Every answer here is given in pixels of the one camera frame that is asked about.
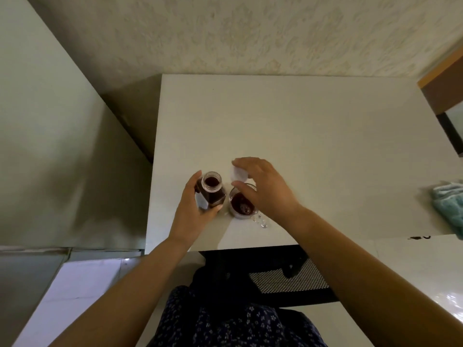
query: black chair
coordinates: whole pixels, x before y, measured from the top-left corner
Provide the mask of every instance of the black chair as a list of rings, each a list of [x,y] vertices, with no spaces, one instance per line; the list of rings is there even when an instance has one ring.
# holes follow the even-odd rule
[[[194,274],[191,287],[210,302],[281,308],[338,301],[299,245],[200,253],[205,266]]]

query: glass bottle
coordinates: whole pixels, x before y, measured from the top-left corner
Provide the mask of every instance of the glass bottle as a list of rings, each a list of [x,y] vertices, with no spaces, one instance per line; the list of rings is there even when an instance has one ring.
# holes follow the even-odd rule
[[[196,181],[194,186],[196,203],[202,209],[209,209],[223,204],[226,198],[222,177],[217,172],[207,172]]]

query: tabletop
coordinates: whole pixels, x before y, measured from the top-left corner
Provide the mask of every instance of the tabletop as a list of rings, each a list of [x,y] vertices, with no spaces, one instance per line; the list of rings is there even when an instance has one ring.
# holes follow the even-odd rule
[[[352,239],[451,233],[429,190],[461,162],[412,79],[163,75],[146,253],[169,234],[188,178],[270,161],[298,199]],[[228,204],[192,250],[295,244]]]

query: textured wall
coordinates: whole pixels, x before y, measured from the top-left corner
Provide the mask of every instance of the textured wall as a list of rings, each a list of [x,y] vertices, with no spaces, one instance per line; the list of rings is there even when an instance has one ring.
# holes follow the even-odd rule
[[[160,73],[417,76],[463,0],[30,0],[152,154]]]

